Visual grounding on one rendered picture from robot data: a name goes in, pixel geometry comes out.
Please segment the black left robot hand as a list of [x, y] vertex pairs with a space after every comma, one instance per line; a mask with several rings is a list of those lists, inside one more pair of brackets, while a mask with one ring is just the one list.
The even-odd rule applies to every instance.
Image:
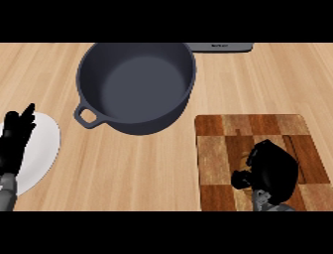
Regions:
[[16, 111], [5, 113], [0, 137], [0, 178], [5, 174], [19, 175], [25, 149], [36, 127], [33, 113], [33, 103], [29, 104], [22, 114]]

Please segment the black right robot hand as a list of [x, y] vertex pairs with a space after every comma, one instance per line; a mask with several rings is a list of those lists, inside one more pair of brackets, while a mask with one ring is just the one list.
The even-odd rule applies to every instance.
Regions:
[[234, 170], [231, 186], [267, 191], [268, 202], [282, 204], [293, 194], [298, 181], [298, 163], [287, 152], [268, 139], [253, 145], [246, 158], [248, 170]]

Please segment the checkered wooden cutting board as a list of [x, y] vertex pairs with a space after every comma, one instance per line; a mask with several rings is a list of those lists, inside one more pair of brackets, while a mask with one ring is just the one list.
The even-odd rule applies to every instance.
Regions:
[[333, 211], [333, 187], [304, 118], [298, 114], [199, 115], [194, 119], [200, 208], [252, 210], [251, 190], [231, 186], [253, 145], [270, 140], [298, 163], [298, 182], [286, 204], [299, 211]]

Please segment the dark grey pot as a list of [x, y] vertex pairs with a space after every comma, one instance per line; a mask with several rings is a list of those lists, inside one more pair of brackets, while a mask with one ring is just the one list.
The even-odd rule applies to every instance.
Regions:
[[84, 128], [107, 124], [149, 135], [180, 118], [196, 80], [196, 60], [184, 43], [96, 43], [76, 73]]

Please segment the white plate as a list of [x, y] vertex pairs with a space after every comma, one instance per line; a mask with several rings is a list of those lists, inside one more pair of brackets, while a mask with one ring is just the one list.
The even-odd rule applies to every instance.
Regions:
[[[35, 123], [36, 127], [26, 145], [22, 168], [16, 177], [17, 195], [22, 195], [41, 181], [53, 167], [62, 146], [62, 131], [54, 118], [36, 112]], [[2, 123], [0, 123], [0, 137], [1, 134]]]

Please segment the dark grey flat appliance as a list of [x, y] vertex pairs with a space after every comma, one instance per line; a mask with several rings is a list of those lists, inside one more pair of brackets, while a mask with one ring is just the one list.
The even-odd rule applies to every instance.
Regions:
[[189, 43], [194, 53], [248, 53], [252, 43]]

